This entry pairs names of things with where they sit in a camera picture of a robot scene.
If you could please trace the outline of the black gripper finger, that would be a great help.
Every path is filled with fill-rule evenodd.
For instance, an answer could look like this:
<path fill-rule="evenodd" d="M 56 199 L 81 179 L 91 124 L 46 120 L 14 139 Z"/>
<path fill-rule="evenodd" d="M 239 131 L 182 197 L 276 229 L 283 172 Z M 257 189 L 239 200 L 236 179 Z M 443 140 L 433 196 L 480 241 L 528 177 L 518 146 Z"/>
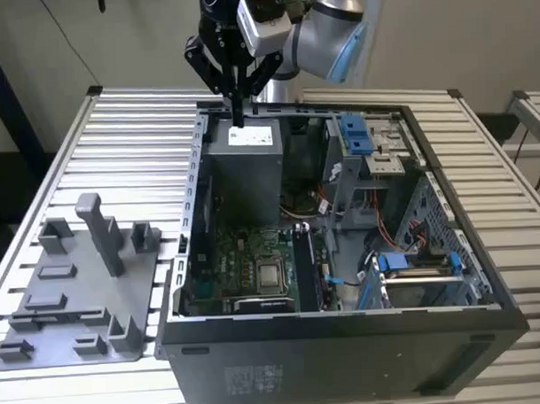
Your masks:
<path fill-rule="evenodd" d="M 211 92 L 230 100 L 232 124 L 241 127 L 241 101 L 231 66 L 225 65 L 219 70 L 207 56 L 205 45 L 198 35 L 186 40 L 184 57 Z"/>
<path fill-rule="evenodd" d="M 257 65 L 257 68 L 247 75 L 247 68 L 254 61 L 249 57 L 242 64 L 238 65 L 237 71 L 237 101 L 238 101 L 238 126 L 244 127 L 244 101 L 250 97 L 256 97 L 272 78 L 274 73 L 281 66 L 283 54 L 280 51 L 267 54 Z"/>

